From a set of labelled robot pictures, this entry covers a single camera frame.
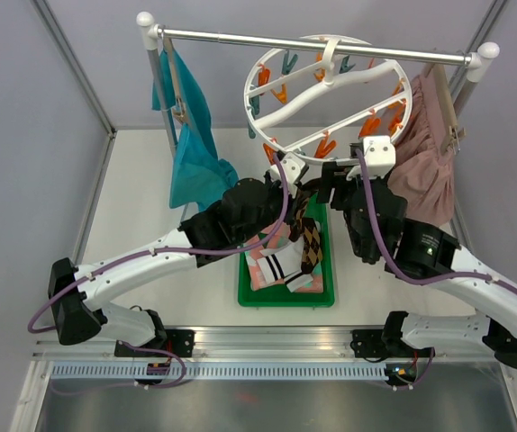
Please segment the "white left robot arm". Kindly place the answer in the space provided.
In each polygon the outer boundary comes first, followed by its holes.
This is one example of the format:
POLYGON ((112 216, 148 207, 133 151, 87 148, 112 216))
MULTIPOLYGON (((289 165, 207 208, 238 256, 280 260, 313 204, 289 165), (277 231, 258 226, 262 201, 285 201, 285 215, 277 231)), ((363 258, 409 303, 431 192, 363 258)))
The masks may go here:
POLYGON ((165 275, 239 253, 245 242, 286 216, 302 175, 284 165, 271 167, 264 180, 244 178, 208 209, 127 256, 83 268, 69 258, 56 261, 48 295, 60 344, 101 336, 128 342, 147 357, 159 356, 167 344, 159 315, 126 310, 113 300, 165 275))

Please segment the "white round clip hanger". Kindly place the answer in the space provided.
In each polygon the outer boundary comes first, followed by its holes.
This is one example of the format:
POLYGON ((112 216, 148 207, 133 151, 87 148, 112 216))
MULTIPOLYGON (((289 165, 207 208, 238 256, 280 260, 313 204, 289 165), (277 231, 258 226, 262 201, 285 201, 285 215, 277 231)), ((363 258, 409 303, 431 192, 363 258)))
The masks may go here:
POLYGON ((243 87, 250 138, 314 164, 346 158, 338 137, 349 128, 361 140, 396 142, 413 108, 412 84, 397 59, 338 34, 301 40, 306 49, 274 47, 251 67, 243 87))

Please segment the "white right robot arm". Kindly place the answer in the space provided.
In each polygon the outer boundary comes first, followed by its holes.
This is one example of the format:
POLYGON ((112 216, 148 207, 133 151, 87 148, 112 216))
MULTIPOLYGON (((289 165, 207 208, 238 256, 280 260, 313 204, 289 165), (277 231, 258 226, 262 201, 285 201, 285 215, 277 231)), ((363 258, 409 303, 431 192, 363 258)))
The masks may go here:
POLYGON ((317 200, 342 212, 354 255, 369 265, 383 260, 394 277, 452 295, 475 310, 465 317, 390 312, 380 336, 381 358, 457 350, 490 354, 517 369, 517 284, 442 229, 406 218, 405 199, 385 181, 350 180, 349 170, 324 163, 317 200))

